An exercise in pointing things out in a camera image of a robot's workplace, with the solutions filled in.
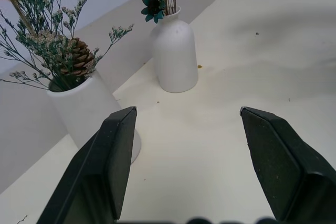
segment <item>pine cone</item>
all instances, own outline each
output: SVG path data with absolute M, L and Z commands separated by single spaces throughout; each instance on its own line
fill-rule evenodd
M 87 67 L 93 63 L 95 57 L 87 48 L 88 45 L 79 38 L 73 38 L 72 42 L 76 43 L 72 50 L 72 71 L 69 72 L 67 68 L 62 68 L 61 72 L 66 75 L 82 76 L 88 72 Z

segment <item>white table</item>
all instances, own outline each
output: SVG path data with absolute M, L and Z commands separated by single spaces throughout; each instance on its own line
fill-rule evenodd
M 150 60 L 119 88 L 121 106 L 138 107 L 143 141 L 122 220 L 253 223 L 272 216 L 241 106 L 285 118 L 336 168 L 335 15 L 334 0 L 216 0 L 192 22 L 203 66 L 196 87 L 163 91 Z M 25 215 L 24 224 L 35 223 L 76 151 L 65 137 L 4 191 L 1 223 Z

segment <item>flower vase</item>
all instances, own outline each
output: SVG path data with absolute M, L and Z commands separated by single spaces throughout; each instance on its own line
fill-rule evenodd
M 176 10 L 160 19 L 150 35 L 155 73 L 162 89 L 172 93 L 187 91 L 198 81 L 194 32 L 178 19 L 181 8 Z
M 111 113 L 121 110 L 97 71 L 74 89 L 64 92 L 49 90 L 47 94 L 79 149 L 100 129 L 103 121 Z M 141 139 L 135 130 L 132 163 L 137 158 L 140 148 Z

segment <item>teal flower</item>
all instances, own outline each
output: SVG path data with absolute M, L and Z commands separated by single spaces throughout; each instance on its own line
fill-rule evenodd
M 142 2 L 147 6 L 141 13 L 146 16 L 146 22 L 154 19 L 155 23 L 158 23 L 159 19 L 163 19 L 163 10 L 166 7 L 164 0 L 142 0 Z

